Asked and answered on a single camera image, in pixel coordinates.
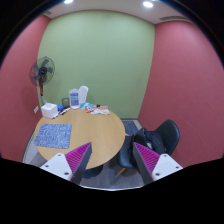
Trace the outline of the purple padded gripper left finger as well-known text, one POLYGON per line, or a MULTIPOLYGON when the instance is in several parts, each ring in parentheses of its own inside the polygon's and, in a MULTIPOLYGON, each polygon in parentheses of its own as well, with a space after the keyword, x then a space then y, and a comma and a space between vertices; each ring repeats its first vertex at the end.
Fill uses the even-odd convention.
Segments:
POLYGON ((89 142, 67 154, 57 153, 41 169, 79 185, 91 154, 92 143, 89 142))

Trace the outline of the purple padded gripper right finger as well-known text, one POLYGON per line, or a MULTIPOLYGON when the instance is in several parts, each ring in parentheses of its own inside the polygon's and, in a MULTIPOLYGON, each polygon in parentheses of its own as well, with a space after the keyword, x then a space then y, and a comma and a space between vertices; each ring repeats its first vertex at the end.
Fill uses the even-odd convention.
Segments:
POLYGON ((182 169, 168 154, 159 155, 138 143, 133 143, 133 155, 145 185, 182 169))

